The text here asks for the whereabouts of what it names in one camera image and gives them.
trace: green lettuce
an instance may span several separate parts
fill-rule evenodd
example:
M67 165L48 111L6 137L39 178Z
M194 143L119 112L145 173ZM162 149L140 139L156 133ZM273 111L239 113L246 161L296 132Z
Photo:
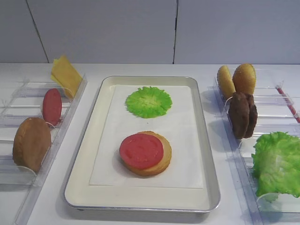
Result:
M300 196L300 139L283 132L260 136L253 158L257 196L266 193Z
M170 95L157 87L139 88L125 103L129 112L142 118L163 116L172 106Z

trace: cheese slice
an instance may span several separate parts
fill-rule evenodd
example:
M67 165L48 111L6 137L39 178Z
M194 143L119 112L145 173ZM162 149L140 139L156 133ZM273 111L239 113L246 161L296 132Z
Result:
M64 91L68 98L74 98L82 81L82 77L65 55L62 55L59 60L53 61L51 79L65 88Z

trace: clear plastic container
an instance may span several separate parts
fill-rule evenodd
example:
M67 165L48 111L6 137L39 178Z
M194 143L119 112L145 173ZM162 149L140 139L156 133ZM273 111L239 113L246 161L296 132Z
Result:
M271 74L270 71L256 71L256 73ZM283 82L276 83L270 79L270 85L255 88L254 100L258 112L258 120L252 137L237 140L232 132L232 125L228 116L230 99L225 101L218 87L217 79L213 90L220 109L219 117L222 119L227 132L231 152L227 153L230 167L236 167L238 173L232 173L234 180L241 182L247 204L242 204L252 218L254 225L287 224L300 221L300 198L292 195L266 194L260 197L255 195L256 180L252 176L254 145L258 137L271 132L288 132L290 135L300 137L299 113L293 107L293 98L283 92ZM278 197L272 203L270 197Z
M86 77L78 88L74 99L68 99L64 89L54 82L1 83L0 91L0 201L1 224L26 225L39 196L51 165L72 120L86 86ZM42 103L45 93L57 88L62 98L61 121L50 125L51 146L45 155L37 174L31 169L17 166L12 159L15 133L28 117L42 118Z

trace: parchment paper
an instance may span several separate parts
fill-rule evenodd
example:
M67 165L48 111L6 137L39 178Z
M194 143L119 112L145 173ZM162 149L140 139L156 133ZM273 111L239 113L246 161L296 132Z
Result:
M170 94L172 107L164 116L138 118L127 111L128 95L140 86L117 85L106 118L90 185L202 188L203 173L192 94L186 86L157 86ZM164 136L172 147L168 168L143 178L121 162L119 147L129 135L151 130Z

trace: white table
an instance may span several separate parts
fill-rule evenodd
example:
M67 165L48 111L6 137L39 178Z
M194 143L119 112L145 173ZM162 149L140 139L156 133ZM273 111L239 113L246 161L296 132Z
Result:
M129 65L129 64L74 64L81 74L86 74L88 84L74 114L73 120L57 153L40 196L36 202L28 225L126 225L143 224L189 224L202 223L207 225L248 225L251 224L246 209L246 202L239 180L233 180L225 148L229 142L221 121L216 122L218 106L213 92L214 76L220 65ZM20 76L34 81L50 80L52 64L0 64L0 76L3 80L19 80ZM255 65L256 69L275 69L285 80L284 90L290 96L300 96L297 76L300 65ZM197 80L212 153L221 191L219 207L206 216L181 214L125 213L78 211L70 208L64 201L63 189L66 178L77 150L77 140L80 136L93 98L102 82L112 75L155 75L155 76L189 76Z

